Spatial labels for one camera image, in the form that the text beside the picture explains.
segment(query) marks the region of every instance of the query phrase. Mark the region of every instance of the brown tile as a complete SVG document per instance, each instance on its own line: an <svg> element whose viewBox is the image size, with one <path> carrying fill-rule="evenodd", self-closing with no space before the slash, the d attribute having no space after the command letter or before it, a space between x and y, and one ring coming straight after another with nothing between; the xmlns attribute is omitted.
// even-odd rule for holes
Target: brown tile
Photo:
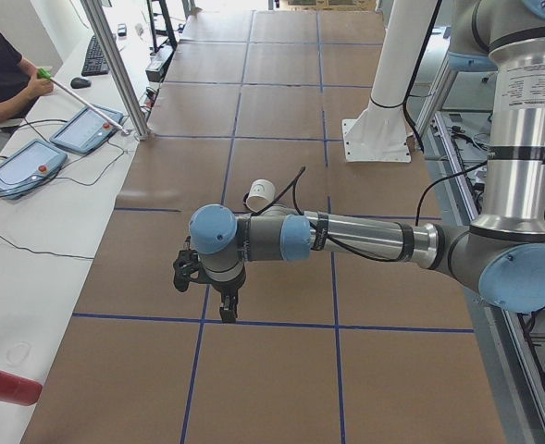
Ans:
<svg viewBox="0 0 545 444"><path fill-rule="evenodd" d="M206 325L186 444L336 444L333 330Z"/></svg>
<svg viewBox="0 0 545 444"><path fill-rule="evenodd" d="M334 324L330 258L312 252L296 262L250 262L239 291L239 320ZM220 293L210 290L209 319L220 319Z"/></svg>
<svg viewBox="0 0 545 444"><path fill-rule="evenodd" d="M192 213L114 211L76 313L200 318L205 286L172 283Z"/></svg>
<svg viewBox="0 0 545 444"><path fill-rule="evenodd" d="M373 85L380 46L324 44L321 51L324 85Z"/></svg>
<svg viewBox="0 0 545 444"><path fill-rule="evenodd" d="M247 43L181 42L165 81L241 83Z"/></svg>
<svg viewBox="0 0 545 444"><path fill-rule="evenodd" d="M323 139L319 88L244 86L237 135Z"/></svg>
<svg viewBox="0 0 545 444"><path fill-rule="evenodd" d="M358 118L368 107L371 88L324 88L323 102L328 139L342 139L342 120Z"/></svg>
<svg viewBox="0 0 545 444"><path fill-rule="evenodd" d="M188 17L180 37L210 42L247 42L253 11L201 11Z"/></svg>
<svg viewBox="0 0 545 444"><path fill-rule="evenodd" d="M116 207L196 210L220 203L229 139L154 137L132 161Z"/></svg>
<svg viewBox="0 0 545 444"><path fill-rule="evenodd" d="M471 334L342 331L349 444L504 443Z"/></svg>
<svg viewBox="0 0 545 444"><path fill-rule="evenodd" d="M223 136L233 133L239 85L161 85L149 127L161 136Z"/></svg>
<svg viewBox="0 0 545 444"><path fill-rule="evenodd" d="M252 42L317 43L315 11L256 11Z"/></svg>
<svg viewBox="0 0 545 444"><path fill-rule="evenodd" d="M291 43L250 44L245 83L319 85L317 45Z"/></svg>
<svg viewBox="0 0 545 444"><path fill-rule="evenodd" d="M341 325L472 327L462 288L451 277L341 253L335 261Z"/></svg>
<svg viewBox="0 0 545 444"><path fill-rule="evenodd" d="M22 444L177 442L198 325L73 318Z"/></svg>
<svg viewBox="0 0 545 444"><path fill-rule="evenodd" d="M383 43L383 17L374 12L323 11L319 13L322 43Z"/></svg>
<svg viewBox="0 0 545 444"><path fill-rule="evenodd" d="M333 213L365 216L415 216L422 191L430 184L422 153L409 164L346 162L344 145L328 143L328 187ZM440 217L434 189L422 205L423 217Z"/></svg>
<svg viewBox="0 0 545 444"><path fill-rule="evenodd" d="M243 196L256 179L268 179L280 193L306 167L297 186L303 210L327 211L328 186L323 142L236 140L227 182L225 205L246 211ZM289 191L280 202L292 207Z"/></svg>

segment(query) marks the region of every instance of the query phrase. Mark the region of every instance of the label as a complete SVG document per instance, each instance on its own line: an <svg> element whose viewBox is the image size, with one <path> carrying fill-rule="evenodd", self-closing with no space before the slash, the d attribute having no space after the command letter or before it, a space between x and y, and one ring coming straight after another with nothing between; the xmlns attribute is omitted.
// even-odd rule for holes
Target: label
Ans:
<svg viewBox="0 0 545 444"><path fill-rule="evenodd" d="M545 108L545 63L509 68L502 82L500 110Z"/></svg>

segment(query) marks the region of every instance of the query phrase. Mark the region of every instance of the red cylinder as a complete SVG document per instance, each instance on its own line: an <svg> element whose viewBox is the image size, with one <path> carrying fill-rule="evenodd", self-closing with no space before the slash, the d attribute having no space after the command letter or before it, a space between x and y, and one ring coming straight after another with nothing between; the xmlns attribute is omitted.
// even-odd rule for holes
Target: red cylinder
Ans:
<svg viewBox="0 0 545 444"><path fill-rule="evenodd" d="M41 392L42 384L39 382L0 370L0 401L32 405L38 401Z"/></svg>

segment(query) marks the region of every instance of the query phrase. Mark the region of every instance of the keyboard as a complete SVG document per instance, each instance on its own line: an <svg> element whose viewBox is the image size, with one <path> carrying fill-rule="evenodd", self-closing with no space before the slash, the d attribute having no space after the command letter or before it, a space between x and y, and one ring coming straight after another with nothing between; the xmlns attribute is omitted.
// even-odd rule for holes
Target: keyboard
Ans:
<svg viewBox="0 0 545 444"><path fill-rule="evenodd" d="M87 54L85 54L85 62L83 63L83 70L81 75L87 76L99 76L100 74L107 74L109 72L109 66L105 61L102 47L97 41L97 37L93 36L87 46Z"/></svg>

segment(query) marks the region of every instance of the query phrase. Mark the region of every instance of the computer mouse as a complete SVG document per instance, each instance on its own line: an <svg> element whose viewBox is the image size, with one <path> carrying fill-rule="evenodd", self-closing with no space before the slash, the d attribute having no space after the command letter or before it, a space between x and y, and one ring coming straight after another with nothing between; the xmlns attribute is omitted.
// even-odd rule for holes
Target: computer mouse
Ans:
<svg viewBox="0 0 545 444"><path fill-rule="evenodd" d="M70 81L70 87L73 90L78 90L80 88L88 88L91 86L91 81L86 77L75 77Z"/></svg>

